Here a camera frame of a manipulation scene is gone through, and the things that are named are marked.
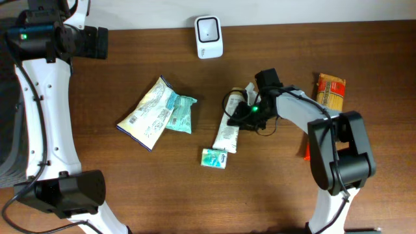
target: black mesh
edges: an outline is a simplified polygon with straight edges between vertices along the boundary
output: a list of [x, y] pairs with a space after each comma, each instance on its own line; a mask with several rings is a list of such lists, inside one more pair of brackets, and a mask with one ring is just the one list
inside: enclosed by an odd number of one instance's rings
[[16, 19], [0, 20], [0, 188], [26, 181], [28, 156], [25, 109], [3, 33]]

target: wooden table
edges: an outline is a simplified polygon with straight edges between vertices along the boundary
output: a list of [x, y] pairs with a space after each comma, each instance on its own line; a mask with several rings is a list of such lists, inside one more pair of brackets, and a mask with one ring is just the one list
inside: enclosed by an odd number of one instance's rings
[[[227, 168], [200, 166], [224, 94], [276, 68], [313, 93], [316, 73], [347, 80], [344, 110], [364, 117], [377, 173], [354, 199], [346, 228], [416, 233], [416, 21], [225, 27], [224, 55], [200, 60], [194, 29], [111, 31], [107, 60], [76, 58], [70, 83], [73, 138], [83, 170], [100, 169], [107, 203], [133, 233], [249, 233], [303, 227], [317, 185], [304, 134], [287, 120], [271, 137], [241, 131]], [[165, 130], [147, 152], [115, 126], [160, 74], [194, 97], [192, 134]], [[269, 122], [268, 130], [273, 128]], [[0, 203], [12, 189], [0, 191]], [[8, 212], [41, 231], [67, 224], [21, 204]], [[13, 231], [0, 222], [2, 233]], [[63, 233], [80, 233], [75, 227]]]

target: teal plastic pouch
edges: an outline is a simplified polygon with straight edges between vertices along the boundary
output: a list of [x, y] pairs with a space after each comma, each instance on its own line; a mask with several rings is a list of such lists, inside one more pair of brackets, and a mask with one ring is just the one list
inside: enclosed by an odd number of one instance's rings
[[175, 100], [174, 111], [169, 119], [166, 128], [191, 134], [192, 128], [190, 124], [190, 106], [196, 102], [196, 99], [191, 97], [177, 97]]

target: yellow and red package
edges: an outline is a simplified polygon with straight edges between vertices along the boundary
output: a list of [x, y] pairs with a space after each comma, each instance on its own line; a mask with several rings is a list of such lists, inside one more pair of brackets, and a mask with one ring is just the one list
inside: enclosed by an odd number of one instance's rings
[[[317, 102], [335, 111], [343, 111], [343, 101], [345, 96], [344, 79], [332, 75], [319, 74]], [[306, 146], [305, 160], [311, 160], [309, 142]]]

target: white wall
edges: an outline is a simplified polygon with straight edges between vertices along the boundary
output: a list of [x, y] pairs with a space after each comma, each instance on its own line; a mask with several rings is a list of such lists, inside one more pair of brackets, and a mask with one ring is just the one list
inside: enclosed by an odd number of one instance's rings
[[[0, 16], [17, 16], [25, 1]], [[337, 21], [415, 20], [416, 0], [92, 0], [87, 25], [109, 29], [192, 27], [213, 14], [223, 26]]]

